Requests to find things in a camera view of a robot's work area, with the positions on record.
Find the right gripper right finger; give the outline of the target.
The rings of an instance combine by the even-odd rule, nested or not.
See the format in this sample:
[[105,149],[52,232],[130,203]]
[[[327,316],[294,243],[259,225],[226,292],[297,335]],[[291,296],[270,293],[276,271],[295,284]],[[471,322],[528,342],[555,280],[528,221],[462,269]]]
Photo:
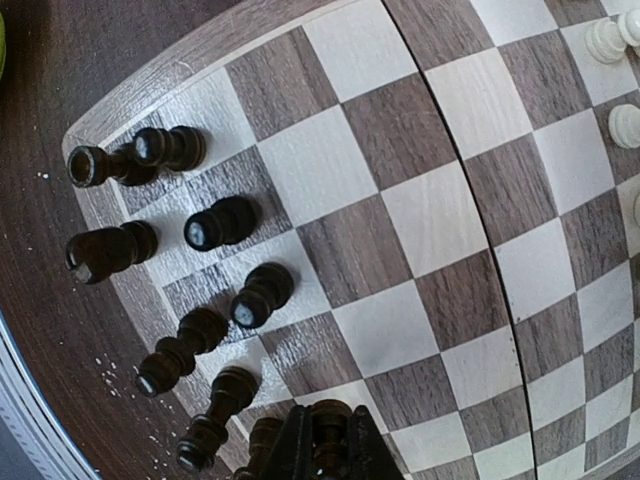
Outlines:
[[393,455],[369,409],[358,406],[348,419],[348,478],[357,480],[403,479]]

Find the dark pawn mid board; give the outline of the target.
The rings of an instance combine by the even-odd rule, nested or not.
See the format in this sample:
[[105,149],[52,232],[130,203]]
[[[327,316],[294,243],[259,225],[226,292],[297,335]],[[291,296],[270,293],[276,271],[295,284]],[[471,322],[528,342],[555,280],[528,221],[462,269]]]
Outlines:
[[244,241],[255,230],[258,220],[249,199],[226,197],[191,215],[184,225],[184,238],[192,249],[207,252]]

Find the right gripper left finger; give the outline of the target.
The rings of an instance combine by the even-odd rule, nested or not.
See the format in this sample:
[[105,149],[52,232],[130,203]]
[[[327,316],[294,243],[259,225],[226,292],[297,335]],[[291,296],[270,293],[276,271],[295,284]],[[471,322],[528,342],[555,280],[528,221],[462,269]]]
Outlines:
[[308,480],[313,460],[311,408],[294,406],[261,472],[264,480]]

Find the dark knight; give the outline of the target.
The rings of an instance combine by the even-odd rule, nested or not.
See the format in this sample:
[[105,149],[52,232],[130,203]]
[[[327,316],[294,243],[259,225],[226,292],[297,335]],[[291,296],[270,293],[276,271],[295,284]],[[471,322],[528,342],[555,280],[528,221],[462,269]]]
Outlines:
[[65,247],[65,264],[79,282],[97,284],[149,260],[158,244],[158,235],[148,222],[126,222],[73,236]]

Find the dark queen piece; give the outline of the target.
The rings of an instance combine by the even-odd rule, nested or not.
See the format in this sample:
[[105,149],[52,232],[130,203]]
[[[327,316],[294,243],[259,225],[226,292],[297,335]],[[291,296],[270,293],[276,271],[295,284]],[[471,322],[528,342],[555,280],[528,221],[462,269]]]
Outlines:
[[175,337],[163,337],[138,367],[135,385],[153,398],[172,390],[181,377],[191,375],[198,355],[212,352],[227,336],[228,320],[205,307],[184,315]]

